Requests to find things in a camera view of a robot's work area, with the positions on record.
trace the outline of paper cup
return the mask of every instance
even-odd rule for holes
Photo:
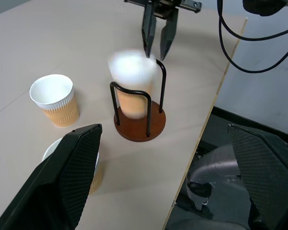
[[[72,80],[64,75],[37,79],[30,88],[30,97],[57,127],[69,127],[79,119]]]
[[[54,152],[54,150],[57,148],[57,146],[59,145],[61,140],[62,140],[62,138],[56,140],[52,145],[50,145],[48,147],[48,149],[44,153],[42,161],[45,160],[48,156],[50,156]],[[94,178],[93,178],[93,181],[91,183],[89,195],[93,195],[94,192],[97,191],[97,189],[101,185],[101,182],[102,182],[102,170],[101,170],[101,167],[99,166],[99,152],[98,152],[96,165],[95,165]]]
[[[115,54],[109,61],[113,80],[130,90],[152,93],[157,63],[153,55],[147,58],[142,51],[129,50]],[[147,99],[117,90],[122,112],[131,119],[143,118],[147,113]]]

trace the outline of metal wire cup holder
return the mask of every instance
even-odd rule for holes
[[[149,141],[153,138],[157,137],[164,129],[165,126],[165,113],[163,111],[163,101],[164,101],[164,92],[165,92],[165,83],[167,78],[167,71],[165,69],[165,66],[162,64],[161,61],[156,60],[157,65],[160,66],[162,70],[162,84],[161,84],[161,95],[160,95],[160,104],[157,104],[156,102],[153,102],[150,95],[145,91],[140,90],[129,90],[122,86],[120,86],[117,82],[113,81],[110,83],[110,90],[111,90],[111,96],[113,101],[113,107],[114,107],[114,122],[116,129],[119,134],[121,134],[124,138],[131,140],[131,141],[137,141],[137,142],[143,142],[143,141]],[[144,120],[138,120],[135,121],[134,119],[129,119],[124,116],[124,114],[121,112],[121,108],[117,107],[116,102],[116,96],[115,96],[115,90],[127,93],[127,94],[133,94],[133,95],[141,95],[144,96],[147,99],[147,116],[146,116],[146,134],[145,136],[136,137],[134,133],[130,133],[125,127],[130,126],[131,123],[134,126],[139,125],[140,127],[145,124]],[[152,125],[152,112],[153,112],[153,119],[158,120],[158,122],[154,122],[153,132],[151,131],[151,125]],[[123,116],[124,123],[121,122],[120,116]]]

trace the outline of wooden base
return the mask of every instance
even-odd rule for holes
[[[156,102],[152,102],[152,118],[151,118],[151,127],[150,127],[150,136],[146,136],[146,125],[147,119],[146,116],[142,119],[130,119],[126,117],[121,108],[118,108],[120,125],[116,124],[116,118],[114,116],[114,124],[118,133],[126,138],[127,140],[135,141],[135,142],[144,142],[149,141],[162,133],[165,123],[166,116],[164,111],[159,113],[159,104]]]

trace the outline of wooden table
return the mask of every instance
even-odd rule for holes
[[[142,49],[143,8],[122,0],[33,0],[0,14],[0,215],[41,162],[44,151],[71,130],[101,123],[104,179],[87,199],[78,230],[159,230],[185,177],[194,147],[227,68],[217,35],[217,13],[180,10],[177,33],[163,62],[168,78],[167,123],[154,140],[122,138],[113,123],[107,59]],[[226,17],[239,33],[244,17]],[[153,53],[159,56],[164,21]],[[231,54],[236,38],[224,33]],[[39,77],[58,73],[75,85],[80,120],[56,128],[31,101]],[[159,100],[156,83],[153,100]]]

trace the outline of floor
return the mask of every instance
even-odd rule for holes
[[[217,116],[211,115],[205,131],[203,133],[201,141],[211,144],[212,146],[219,147],[226,145],[229,142],[229,137],[227,136],[227,127],[230,124],[229,121],[219,118]],[[185,192],[185,184],[181,189],[182,194]],[[247,221],[250,210],[250,197],[246,191],[243,182],[226,182],[219,183],[213,189],[212,196],[209,198],[208,207],[213,213],[212,220],[220,222],[230,222],[236,223],[238,225],[232,224],[232,229],[249,229]],[[175,206],[171,213],[171,216],[167,223],[167,230],[193,230],[200,228],[201,230],[222,230],[222,223],[216,224],[217,227],[212,225],[201,224],[198,221],[205,220],[204,218],[185,211],[184,209]]]

